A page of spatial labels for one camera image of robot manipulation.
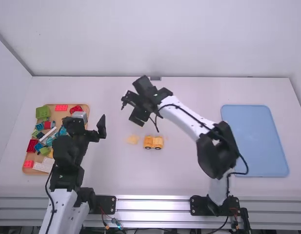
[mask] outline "blue lego brick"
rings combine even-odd
[[[45,134],[43,132],[39,132],[37,134],[37,139],[41,139]]]
[[[56,126],[56,122],[53,120],[51,123],[51,129],[54,128]]]
[[[52,144],[53,144],[53,139],[50,137],[46,140],[46,145],[50,147],[52,146]]]
[[[43,145],[39,142],[38,144],[36,144],[34,146],[34,148],[35,148],[36,151],[40,152],[40,149],[43,148]]]
[[[38,131],[41,131],[44,129],[44,125],[43,123],[38,123],[37,125],[35,125],[35,128],[38,130]]]
[[[67,130],[65,129],[65,127],[62,127],[61,130],[60,130],[60,132],[59,132],[59,135],[63,136],[63,135],[67,135],[67,134],[68,133],[67,133]]]

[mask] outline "bracket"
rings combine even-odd
[[[190,198],[190,214],[192,216],[215,216],[210,210],[210,201],[206,196],[192,196]],[[219,207],[218,215],[216,216],[233,216],[241,215],[239,199],[235,196],[229,196],[223,205]]]
[[[106,215],[114,215],[116,202],[117,198],[115,196],[96,195],[96,206],[90,211],[90,214],[101,214],[102,209]]]

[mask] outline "yellow toy car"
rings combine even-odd
[[[163,148],[163,138],[161,136],[145,136],[144,148],[160,150]]]

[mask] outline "lego brick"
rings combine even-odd
[[[52,139],[51,137],[49,137],[49,138],[46,140],[46,145],[47,145],[48,147],[51,147],[52,144],[53,144],[53,139]]]
[[[51,128],[54,128],[56,126],[56,122],[53,120],[51,123]]]
[[[31,139],[31,140],[29,141],[29,145],[28,145],[28,148],[27,148],[27,152],[28,152],[28,153],[35,153],[35,151],[36,151],[35,145],[36,145],[38,142],[39,142],[38,140]]]
[[[50,131],[48,131],[48,133],[46,133],[43,137],[39,138],[40,139],[40,142],[43,142],[44,144],[46,144],[46,141],[47,141],[47,138],[48,137],[51,137],[54,133],[55,133],[55,130],[57,128],[54,127],[52,128]]]
[[[50,116],[51,116],[51,110],[49,109],[48,106],[41,106],[36,109],[35,117],[37,119],[43,118],[46,121],[47,120],[46,118]]]
[[[63,136],[63,135],[67,135],[68,133],[67,133],[67,129],[65,129],[65,127],[61,127],[61,130],[60,130],[60,132],[59,132],[59,135],[60,136]]]
[[[34,132],[32,133],[32,137],[37,138],[37,134],[39,134],[39,131],[34,130]]]
[[[73,114],[75,111],[83,111],[83,109],[82,109],[82,107],[77,105],[75,107],[72,107],[69,112],[70,112],[70,114]]]
[[[84,120],[84,124],[87,124],[87,114],[85,111],[75,111],[71,117],[82,118]]]
[[[51,121],[44,122],[44,129],[51,129]]]
[[[37,134],[37,139],[41,139],[43,136],[44,136],[44,133],[43,132],[39,132]]]
[[[26,160],[23,164],[24,168],[33,168],[34,161],[33,160]]]
[[[40,149],[40,153],[43,154],[43,155],[48,155],[49,152],[51,152],[51,150],[47,147],[43,147]]]
[[[34,170],[38,170],[38,171],[46,172],[46,173],[50,173],[52,170],[52,167],[53,167],[53,165],[38,163],[38,162],[35,162],[33,165]]]
[[[38,123],[37,125],[35,125],[35,128],[38,130],[38,131],[41,131],[44,129],[44,125],[43,123]]]
[[[47,165],[52,165],[52,166],[53,166],[54,162],[55,162],[54,159],[49,158],[49,157],[45,157],[45,158],[43,159],[43,162],[42,162],[42,163],[43,163],[43,164],[47,164]]]
[[[55,106],[55,111],[67,111],[68,110],[68,105],[56,105]]]
[[[43,148],[43,145],[39,142],[34,146],[34,149],[38,152],[40,152],[40,149]]]
[[[54,151],[54,150],[51,149],[51,152],[50,152],[49,155],[48,155],[49,158],[53,158],[53,151]]]

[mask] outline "metal frame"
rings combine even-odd
[[[124,228],[219,227],[225,217],[191,216],[190,196],[117,195],[117,211]],[[252,229],[301,230],[301,198],[238,196],[249,212]],[[48,197],[0,197],[0,225],[41,226]],[[103,227],[100,214],[87,216],[84,226]]]

